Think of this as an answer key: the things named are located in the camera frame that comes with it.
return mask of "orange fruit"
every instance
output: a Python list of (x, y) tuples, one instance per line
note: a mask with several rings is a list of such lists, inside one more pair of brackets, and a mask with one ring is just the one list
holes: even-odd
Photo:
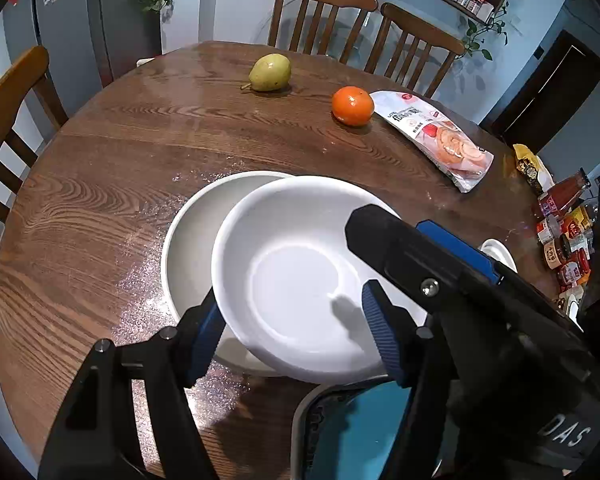
[(347, 126), (363, 126), (374, 113), (374, 101), (362, 88), (345, 86), (331, 98), (333, 116)]

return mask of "round dining table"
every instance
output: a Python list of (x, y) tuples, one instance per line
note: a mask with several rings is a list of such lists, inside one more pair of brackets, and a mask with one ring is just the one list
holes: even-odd
[[(94, 96), (32, 168), (0, 242), (0, 386), (35, 457), (97, 339), (127, 344), (175, 324), (160, 285), (165, 234), (195, 192), (232, 173), (350, 181), (410, 224), (432, 219), (474, 247), (502, 241), (520, 275), (556, 295), (530, 212), (534, 194), (509, 147), (433, 102), (494, 155), (477, 187), (461, 193), (379, 116), (350, 128), (331, 115), (342, 86), (400, 85), (326, 56), (283, 52), (288, 88), (240, 90), (271, 52), (281, 51), (213, 41), (159, 56)], [(313, 387), (212, 362), (186, 394), (219, 477), (288, 478), (292, 418)], [(143, 391), (134, 384), (142, 454), (159, 473)]]

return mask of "pear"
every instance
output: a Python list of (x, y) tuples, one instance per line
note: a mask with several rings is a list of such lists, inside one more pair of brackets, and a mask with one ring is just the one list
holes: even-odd
[(257, 92), (271, 92), (286, 87), (291, 77), (291, 63), (282, 54), (267, 54), (253, 65), (249, 83), (241, 90), (251, 88)]

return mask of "refrigerator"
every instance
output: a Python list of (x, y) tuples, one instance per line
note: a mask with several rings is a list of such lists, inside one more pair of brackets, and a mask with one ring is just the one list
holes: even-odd
[[(162, 51), (160, 16), (142, 12), (139, 0), (10, 0), (3, 20), (12, 61), (36, 44), (48, 50), (47, 75), (69, 117), (138, 59)], [(33, 92), (26, 104), (48, 142), (54, 130)]]

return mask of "chair backrest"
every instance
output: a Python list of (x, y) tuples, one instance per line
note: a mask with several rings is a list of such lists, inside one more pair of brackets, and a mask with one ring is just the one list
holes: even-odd
[[(284, 1), (285, 0), (276, 0), (276, 3), (274, 4), (273, 16), (271, 19), (271, 28), (269, 29), (269, 46), (276, 46), (276, 40), (278, 38), (278, 28), (280, 27), (280, 17), (282, 15), (282, 7)], [(349, 55), (351, 54), (353, 44), (358, 38), (360, 28), (362, 28), (362, 24), (364, 23), (367, 14), (370, 12), (374, 12), (378, 8), (378, 0), (315, 1), (317, 2), (317, 4), (314, 11), (314, 17), (311, 20), (311, 25), (309, 26), (309, 33), (304, 44), (305, 54), (311, 54), (312, 49), (314, 48), (315, 35), (318, 31), (318, 25), (320, 23), (320, 17), (322, 15), (322, 9), (324, 8), (324, 4), (328, 4), (331, 6), (331, 12), (329, 13), (327, 23), (324, 27), (324, 32), (322, 34), (322, 37), (320, 38), (320, 44), (318, 46), (319, 55), (326, 54), (327, 52), (327, 47), (329, 46), (329, 41), (331, 39), (333, 26), (336, 22), (338, 10), (343, 7), (353, 7), (356, 9), (360, 9), (358, 17), (356, 18), (356, 21), (353, 24), (351, 32), (349, 33), (349, 37), (347, 38), (347, 43), (344, 46), (342, 55), (340, 56), (340, 62), (346, 63), (349, 59)], [(289, 45), (289, 50), (293, 52), (296, 52), (298, 50), (298, 43), (300, 42), (300, 34), (302, 33), (302, 26), (304, 25), (304, 19), (306, 17), (306, 9), (308, 5), (309, 0), (302, 0), (302, 2), (300, 3), (300, 11), (298, 12), (298, 17), (296, 18), (296, 25), (294, 27), (293, 35), (291, 36), (291, 44)]]
[[(56, 129), (67, 122), (56, 89), (46, 77), (49, 54), (43, 46), (34, 46), (20, 56), (0, 78), (0, 147), (5, 142), (29, 167), (36, 153), (13, 131), (20, 105), (29, 90), (33, 89)], [(22, 181), (0, 162), (0, 181), (17, 193)], [(6, 222), (9, 208), (0, 202), (0, 221)]]
[(433, 92), (435, 92), (436, 88), (438, 88), (440, 85), (440, 82), (442, 81), (446, 72), (449, 70), (449, 67), (451, 67), (455, 57), (460, 56), (464, 52), (462, 41), (457, 40), (452, 35), (439, 30), (430, 23), (421, 20), (417, 16), (414, 16), (413, 14), (410, 14), (406, 10), (396, 7), (393, 4), (382, 4), (380, 12), (382, 13), (382, 24), (380, 25), (380, 30), (378, 30), (378, 36), (376, 37), (376, 42), (371, 50), (369, 59), (366, 62), (365, 72), (373, 73), (376, 70), (378, 60), (380, 59), (380, 55), (384, 49), (384, 43), (386, 41), (387, 34), (389, 33), (389, 28), (391, 23), (394, 22), (402, 30), (402, 35), (400, 36), (400, 40), (398, 40), (398, 44), (395, 46), (394, 54), (391, 56), (389, 66), (384, 72), (385, 77), (391, 78), (394, 74), (398, 60), (400, 59), (400, 54), (404, 49), (405, 42), (407, 41), (407, 37), (412, 35), (413, 41), (411, 42), (407, 56), (395, 77), (395, 81), (397, 83), (403, 84), (404, 77), (409, 71), (409, 67), (413, 61), (413, 57), (416, 54), (420, 41), (425, 42), (422, 55), (420, 56), (413, 75), (407, 83), (407, 88), (409, 90), (413, 90), (414, 86), (416, 86), (416, 83), (420, 78), (420, 74), (422, 74), (422, 69), (427, 62), (427, 59), (429, 59), (429, 53), (432, 46), (446, 48), (449, 51), (444, 63), (442, 66), (440, 66), (440, 69), (436, 73), (433, 81), (424, 94), (425, 97), (431, 97)]

